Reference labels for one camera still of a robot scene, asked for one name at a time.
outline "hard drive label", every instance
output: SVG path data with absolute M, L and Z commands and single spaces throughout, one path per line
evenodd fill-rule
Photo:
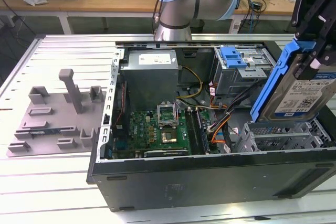
M 336 80 L 336 73 L 318 73 L 313 80 L 296 80 L 275 111 L 276 116 L 298 116 L 309 112 L 323 95 L 322 89 Z

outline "sticker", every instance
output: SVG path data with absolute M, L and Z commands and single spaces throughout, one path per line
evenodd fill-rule
M 246 55 L 257 55 L 258 54 L 256 50 L 246 50 L 246 51 L 244 50 L 242 52 Z
M 253 62 L 252 58 L 243 58 L 244 62 Z
M 170 54 L 140 54 L 139 65 L 171 64 Z
M 232 129 L 236 134 L 239 134 L 239 130 L 238 130 L 238 128 L 233 128 Z
M 296 80 L 277 107 L 275 115 L 299 116 L 309 112 L 323 95 L 322 89 L 335 79 L 336 73 L 317 73 L 313 80 Z
M 226 153 L 230 153 L 231 152 L 231 149 L 226 144 L 224 144 L 224 150 L 225 150 Z
M 30 132 L 31 135 L 41 135 L 41 134 L 46 134 L 44 131 L 32 131 Z

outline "wooden desk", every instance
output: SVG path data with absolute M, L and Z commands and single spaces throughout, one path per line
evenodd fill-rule
M 152 17 L 156 0 L 48 0 L 48 4 L 30 6 L 22 0 L 6 0 L 8 5 L 22 16 L 57 16 L 65 34 L 72 34 L 68 22 L 70 16 L 84 17 Z M 267 9 L 260 19 L 289 20 L 294 3 L 287 0 L 265 0 Z M 232 16 L 232 28 L 244 19 L 248 12 L 246 0 L 241 0 L 239 9 Z M 13 13 L 0 1 L 0 15 L 10 16 Z

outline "yellow wire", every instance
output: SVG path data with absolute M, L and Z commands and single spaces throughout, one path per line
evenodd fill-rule
M 182 68 L 188 69 L 198 79 L 198 81 L 200 82 L 200 85 L 199 85 L 199 90 L 196 93 L 189 94 L 189 95 L 183 95 L 181 97 L 176 97 L 176 98 L 182 98 L 182 99 L 183 98 L 191 98 L 191 97 L 194 97 L 194 96 L 198 95 L 199 93 L 201 93 L 203 84 L 202 84 L 202 81 L 201 81 L 200 77 L 193 70 L 191 70 L 190 68 L 185 67 L 185 66 L 182 66 Z

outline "blue plastic bracket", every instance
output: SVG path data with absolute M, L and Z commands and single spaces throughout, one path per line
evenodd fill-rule
M 287 62 L 292 53 L 298 50 L 301 50 L 302 52 L 310 51 L 314 48 L 315 45 L 316 42 L 314 41 L 296 41 L 294 39 L 292 42 L 288 43 L 285 46 L 276 66 L 274 67 L 257 101 L 255 102 L 250 111 L 253 122 L 257 121 L 262 106 L 264 105 L 268 97 L 271 95 L 273 87 L 275 87 L 278 84 L 279 78 L 286 74 L 289 68 Z
M 235 47 L 221 47 L 222 59 L 226 62 L 227 68 L 246 68 L 247 64 L 242 60 L 242 55 Z

